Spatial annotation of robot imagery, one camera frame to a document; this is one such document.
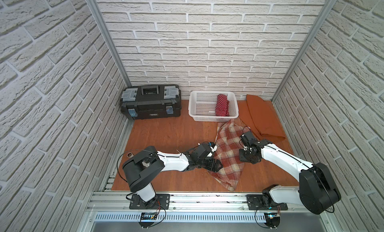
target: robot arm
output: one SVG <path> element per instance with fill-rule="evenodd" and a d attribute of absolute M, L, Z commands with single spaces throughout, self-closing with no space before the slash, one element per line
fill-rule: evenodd
<path fill-rule="evenodd" d="M 122 169 L 130 190 L 137 192 L 140 198 L 147 202 L 156 196 L 151 181 L 162 171 L 190 171 L 195 168 L 204 168 L 218 172 L 223 165 L 220 160 L 213 158 L 216 149 L 217 146 L 210 142 L 199 144 L 197 148 L 179 154 L 169 154 L 149 146 L 127 160 L 122 165 Z"/>
<path fill-rule="evenodd" d="M 244 149 L 239 150 L 240 161 L 255 164 L 263 158 L 282 168 L 299 182 L 299 186 L 273 185 L 265 189 L 265 206 L 279 203 L 299 204 L 314 214 L 320 214 L 341 199 L 326 165 L 312 164 L 297 158 L 266 139 L 258 141 L 251 131 L 242 134 L 240 139 L 244 144 Z"/>

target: folded cloth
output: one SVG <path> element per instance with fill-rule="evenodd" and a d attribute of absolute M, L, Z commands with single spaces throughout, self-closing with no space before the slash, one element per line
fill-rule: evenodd
<path fill-rule="evenodd" d="M 258 139 L 273 143 L 285 139 L 275 111 L 256 95 L 247 95 L 247 101 L 238 101 L 239 118 L 252 129 Z"/>
<path fill-rule="evenodd" d="M 229 116 L 228 110 L 229 101 L 226 95 L 218 94 L 215 113 L 216 116 Z"/>
<path fill-rule="evenodd" d="M 227 123 L 217 124 L 215 140 L 217 150 L 214 158 L 221 161 L 223 168 L 217 173 L 211 171 L 208 173 L 229 191 L 236 189 L 244 168 L 244 163 L 239 159 L 239 149 L 242 148 L 239 143 L 239 136 L 242 134 L 242 129 L 243 126 L 235 124 L 234 119 Z"/>

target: orange cloth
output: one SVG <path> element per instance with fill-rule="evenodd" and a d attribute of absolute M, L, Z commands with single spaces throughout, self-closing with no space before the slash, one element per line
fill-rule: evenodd
<path fill-rule="evenodd" d="M 240 100 L 237 105 L 239 118 L 252 129 L 258 139 L 267 139 L 273 143 L 285 139 L 280 122 L 274 116 L 275 112 L 260 97 L 247 95 L 247 100 Z"/>

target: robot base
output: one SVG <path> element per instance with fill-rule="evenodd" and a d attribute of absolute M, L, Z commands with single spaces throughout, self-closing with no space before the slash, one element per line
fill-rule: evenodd
<path fill-rule="evenodd" d="M 129 209 L 156 210 L 159 207 L 159 206 L 156 206 L 157 201 L 160 202 L 160 205 L 164 209 L 168 209 L 170 194 L 156 194 L 156 196 L 157 196 L 157 198 L 155 197 L 156 199 L 154 198 L 148 202 L 144 202 L 138 194 L 133 194 L 132 201 L 129 205 Z"/>
<path fill-rule="evenodd" d="M 276 206 L 271 206 L 271 208 L 264 208 L 263 204 L 263 197 L 265 195 L 263 194 L 248 194 L 247 195 L 247 201 L 248 201 L 248 209 L 249 210 L 264 210 L 264 209 L 270 209 L 270 210 L 277 210 Z M 288 206 L 286 203 L 279 204 L 281 210 L 288 210 Z"/>

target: ventilated metal panel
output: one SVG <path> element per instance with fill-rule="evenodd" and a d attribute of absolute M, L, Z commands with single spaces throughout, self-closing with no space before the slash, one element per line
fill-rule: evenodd
<path fill-rule="evenodd" d="M 126 221 L 139 222 L 142 212 L 98 212 L 95 221 Z M 156 220 L 141 220 L 142 222 L 157 222 L 164 218 L 165 213 L 160 212 Z M 256 213 L 256 221 L 266 222 L 264 213 Z M 163 222 L 215 222 L 215 223 L 255 223 L 254 212 L 171 212 L 168 211 Z"/>

